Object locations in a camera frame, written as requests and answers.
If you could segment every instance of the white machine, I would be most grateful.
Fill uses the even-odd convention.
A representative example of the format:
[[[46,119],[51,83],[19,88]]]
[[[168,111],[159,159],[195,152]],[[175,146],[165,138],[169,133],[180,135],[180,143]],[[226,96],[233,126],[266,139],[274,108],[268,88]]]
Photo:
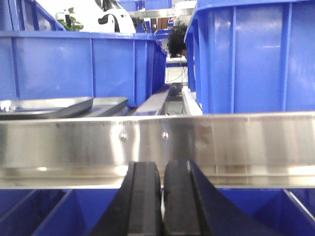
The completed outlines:
[[[105,15],[98,19],[100,32],[136,33],[129,13],[116,0],[95,0]]]

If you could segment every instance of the screw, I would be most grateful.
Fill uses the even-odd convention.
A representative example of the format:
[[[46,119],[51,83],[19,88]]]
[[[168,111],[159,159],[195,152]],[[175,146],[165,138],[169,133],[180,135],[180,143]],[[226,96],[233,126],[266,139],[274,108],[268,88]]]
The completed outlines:
[[[127,134],[120,133],[119,138],[121,141],[126,142],[127,141]]]
[[[163,133],[162,133],[162,138],[163,138],[164,140],[168,140],[168,133],[163,132]]]

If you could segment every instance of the blue storage crate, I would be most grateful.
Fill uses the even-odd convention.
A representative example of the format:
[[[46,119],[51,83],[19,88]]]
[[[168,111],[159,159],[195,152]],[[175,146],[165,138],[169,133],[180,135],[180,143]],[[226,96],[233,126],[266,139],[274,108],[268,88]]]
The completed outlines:
[[[138,10],[143,9],[142,0],[119,0],[118,3],[126,11],[138,11]]]
[[[1,235],[31,235],[64,195],[61,190],[33,190],[20,198],[25,191],[7,191],[1,192],[6,194],[1,197],[4,200],[1,204],[14,206],[0,215]]]
[[[199,0],[188,34],[203,113],[315,110],[314,12],[313,0]]]
[[[1,99],[152,95],[152,34],[0,31]]]
[[[35,0],[1,1],[0,30],[65,30]]]
[[[145,0],[146,10],[172,8],[172,0]]]
[[[117,189],[71,190],[33,236],[87,236],[114,199]]]

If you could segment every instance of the metal shelf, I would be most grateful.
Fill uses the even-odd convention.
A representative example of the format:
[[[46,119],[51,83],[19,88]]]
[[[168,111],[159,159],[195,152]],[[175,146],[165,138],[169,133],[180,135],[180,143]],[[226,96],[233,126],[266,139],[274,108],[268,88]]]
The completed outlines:
[[[130,16],[139,18],[168,18],[174,16],[189,16],[192,15],[194,8],[167,8],[149,11],[132,11],[129,12]]]

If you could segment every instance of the blue plastic bin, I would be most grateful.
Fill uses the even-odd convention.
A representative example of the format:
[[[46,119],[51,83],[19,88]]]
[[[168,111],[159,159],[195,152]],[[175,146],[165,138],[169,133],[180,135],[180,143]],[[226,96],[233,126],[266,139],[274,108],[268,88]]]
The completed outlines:
[[[145,33],[0,31],[0,97],[126,96],[139,106],[152,95],[156,48]]]
[[[65,29],[35,0],[3,0],[0,2],[0,30]]]
[[[172,8],[172,0],[145,0],[146,10]]]
[[[87,236],[114,199],[117,189],[69,191],[33,236]]]
[[[118,3],[126,11],[138,11],[138,10],[143,9],[143,1],[142,0],[119,0]]]
[[[315,235],[314,218],[296,198],[281,189],[221,189],[230,201],[283,236]]]
[[[199,0],[188,34],[203,113],[315,110],[314,12],[313,0]]]
[[[5,207],[11,207],[11,209],[3,210],[1,207],[1,211],[5,214],[0,215],[0,232],[1,235],[13,236],[31,235],[59,202],[64,192],[61,190],[33,190],[22,198],[21,195],[25,194],[24,190],[10,193],[1,191],[2,194],[6,195],[1,196],[4,200],[1,204],[8,204]]]
[[[117,191],[1,190],[1,235],[87,236]],[[315,235],[315,221],[310,214],[315,207],[314,189],[220,189],[220,192],[283,236]]]

